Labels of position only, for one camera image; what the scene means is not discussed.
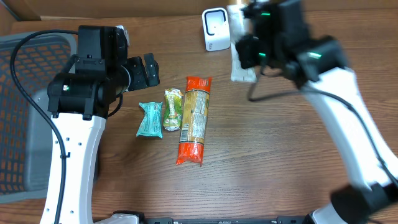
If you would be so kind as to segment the white tube gold cap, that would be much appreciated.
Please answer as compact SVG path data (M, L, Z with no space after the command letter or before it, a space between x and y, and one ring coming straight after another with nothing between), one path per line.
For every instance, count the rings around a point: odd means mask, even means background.
M242 1L231 1L226 7L231 42L231 81L255 83L257 78L254 69L242 68L237 51L238 41L248 32L248 21L244 18L242 11L245 6L246 4Z

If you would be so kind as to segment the green snack pouch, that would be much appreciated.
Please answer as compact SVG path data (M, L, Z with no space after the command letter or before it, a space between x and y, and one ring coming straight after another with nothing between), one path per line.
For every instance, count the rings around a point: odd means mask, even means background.
M177 131L182 123L182 98L179 89L169 88L165 90L165 113L163 126L168 131Z

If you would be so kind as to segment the teal snack packet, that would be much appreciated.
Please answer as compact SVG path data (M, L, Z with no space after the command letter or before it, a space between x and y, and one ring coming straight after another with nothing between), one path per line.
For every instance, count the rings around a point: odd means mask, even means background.
M139 103L139 106L144 110L144 118L136 136L159 137L162 139L162 103Z

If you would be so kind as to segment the orange pasta package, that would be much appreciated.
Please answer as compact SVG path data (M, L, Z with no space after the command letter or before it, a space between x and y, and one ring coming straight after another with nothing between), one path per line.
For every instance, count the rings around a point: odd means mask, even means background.
M176 165L203 163L212 78L187 77Z

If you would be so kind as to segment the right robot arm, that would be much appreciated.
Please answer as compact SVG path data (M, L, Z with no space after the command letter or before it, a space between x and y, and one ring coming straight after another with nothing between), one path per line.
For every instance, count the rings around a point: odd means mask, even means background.
M304 223L366 223L397 202L397 157L369 113L337 39L313 38L300 1L253 1L243 7L251 30L236 50L243 68L278 68L323 120L349 184Z

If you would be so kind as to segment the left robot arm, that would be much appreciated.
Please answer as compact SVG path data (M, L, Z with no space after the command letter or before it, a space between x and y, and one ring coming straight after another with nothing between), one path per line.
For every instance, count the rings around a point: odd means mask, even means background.
M129 57L123 26L80 26L75 71L60 72L47 88L53 137L41 223L92 223L98 146L109 106L123 93L157 86L152 53Z

